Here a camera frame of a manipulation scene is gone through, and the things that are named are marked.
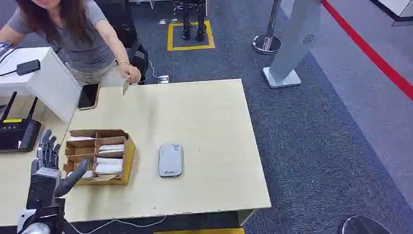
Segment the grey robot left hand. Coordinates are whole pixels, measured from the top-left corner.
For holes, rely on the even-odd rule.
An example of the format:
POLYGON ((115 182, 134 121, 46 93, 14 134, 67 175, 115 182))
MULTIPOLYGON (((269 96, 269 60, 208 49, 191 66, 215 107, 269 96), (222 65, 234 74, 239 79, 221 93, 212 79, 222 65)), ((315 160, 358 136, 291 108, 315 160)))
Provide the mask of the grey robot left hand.
POLYGON ((52 130, 46 130, 38 144, 35 159, 31 165, 30 186, 26 209, 40 209, 54 205, 56 198, 66 195, 85 175, 89 160, 81 160, 77 169, 62 179, 59 169, 59 150, 52 130))

